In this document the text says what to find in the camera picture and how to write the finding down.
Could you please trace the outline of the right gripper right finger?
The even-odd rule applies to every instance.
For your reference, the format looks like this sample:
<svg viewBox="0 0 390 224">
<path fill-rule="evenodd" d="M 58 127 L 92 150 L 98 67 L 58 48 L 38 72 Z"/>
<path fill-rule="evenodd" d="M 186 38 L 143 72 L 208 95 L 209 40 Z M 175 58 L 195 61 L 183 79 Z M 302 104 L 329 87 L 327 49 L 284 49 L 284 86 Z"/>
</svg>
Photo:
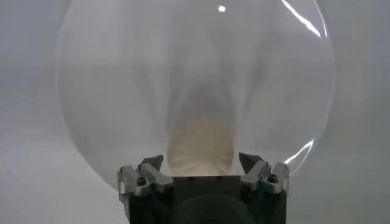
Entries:
<svg viewBox="0 0 390 224">
<path fill-rule="evenodd" d="M 271 166 L 258 155 L 239 153 L 239 161 L 244 170 L 240 183 L 250 191 L 263 189 L 269 194 L 288 194 L 290 169 L 287 164 L 277 162 Z"/>
</svg>

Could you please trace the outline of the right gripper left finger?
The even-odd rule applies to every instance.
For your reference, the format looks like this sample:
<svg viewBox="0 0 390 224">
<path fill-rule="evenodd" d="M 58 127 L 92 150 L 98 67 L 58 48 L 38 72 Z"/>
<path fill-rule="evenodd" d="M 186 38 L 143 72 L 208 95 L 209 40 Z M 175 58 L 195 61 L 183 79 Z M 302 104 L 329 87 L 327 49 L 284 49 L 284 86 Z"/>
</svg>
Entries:
<svg viewBox="0 0 390 224">
<path fill-rule="evenodd" d="M 145 158 L 136 167 L 122 166 L 117 171 L 119 195 L 149 195 L 152 187 L 165 194 L 173 187 L 173 178 L 160 172 L 163 155 Z"/>
</svg>

